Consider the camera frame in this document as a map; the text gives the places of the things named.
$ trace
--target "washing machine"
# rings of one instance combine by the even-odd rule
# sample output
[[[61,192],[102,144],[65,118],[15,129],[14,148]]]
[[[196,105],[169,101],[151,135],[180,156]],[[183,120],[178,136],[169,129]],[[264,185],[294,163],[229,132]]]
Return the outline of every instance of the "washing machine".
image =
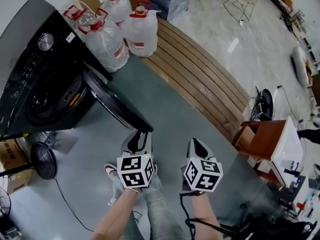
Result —
[[[28,0],[0,37],[0,94],[0,135],[71,129],[96,101],[126,127],[153,131],[45,0]]]

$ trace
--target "forearm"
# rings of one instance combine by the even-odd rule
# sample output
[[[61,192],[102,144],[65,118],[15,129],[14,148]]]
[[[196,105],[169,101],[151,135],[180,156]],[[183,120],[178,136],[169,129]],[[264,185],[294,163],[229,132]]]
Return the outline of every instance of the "forearm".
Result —
[[[137,196],[137,192],[125,189],[95,228],[91,240],[118,240],[128,224]]]
[[[220,227],[219,222],[211,208],[211,204],[207,194],[192,197],[192,205],[194,217],[206,223]],[[195,223],[195,239],[196,240],[222,240],[222,233],[216,231],[212,227]]]

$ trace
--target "wooden deck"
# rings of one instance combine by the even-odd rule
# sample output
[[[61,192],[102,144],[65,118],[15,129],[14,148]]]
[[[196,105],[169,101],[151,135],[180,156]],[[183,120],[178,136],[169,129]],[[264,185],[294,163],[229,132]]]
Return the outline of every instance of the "wooden deck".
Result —
[[[232,142],[249,95],[206,50],[169,22],[159,18],[157,34],[156,52],[142,61]]]

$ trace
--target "large plastic bottle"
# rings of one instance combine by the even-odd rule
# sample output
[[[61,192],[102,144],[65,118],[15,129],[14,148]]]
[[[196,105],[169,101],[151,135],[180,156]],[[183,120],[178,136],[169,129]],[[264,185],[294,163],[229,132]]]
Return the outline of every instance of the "large plastic bottle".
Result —
[[[63,13],[63,16],[81,40],[85,42],[86,35],[79,31],[79,26],[89,26],[89,21],[96,15],[91,10],[79,9],[73,4]]]
[[[129,50],[117,25],[106,17],[94,17],[89,26],[79,27],[86,34],[86,46],[109,72],[116,72],[128,61]]]
[[[108,13],[106,18],[112,20],[120,29],[122,28],[122,23],[132,13],[132,6],[129,0],[105,0],[101,8]]]
[[[138,0],[138,3],[148,4],[149,1]],[[139,57],[152,55],[158,44],[158,20],[156,10],[147,10],[144,6],[137,6],[130,17],[123,23],[123,34],[130,51]]]

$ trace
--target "washing machine door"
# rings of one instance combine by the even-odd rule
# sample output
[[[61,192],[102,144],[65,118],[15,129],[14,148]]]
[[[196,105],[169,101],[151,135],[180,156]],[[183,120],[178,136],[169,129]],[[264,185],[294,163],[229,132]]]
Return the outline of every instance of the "washing machine door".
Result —
[[[89,67],[83,65],[82,79],[97,101],[127,128],[152,132],[153,127],[135,106],[111,82],[102,81]]]

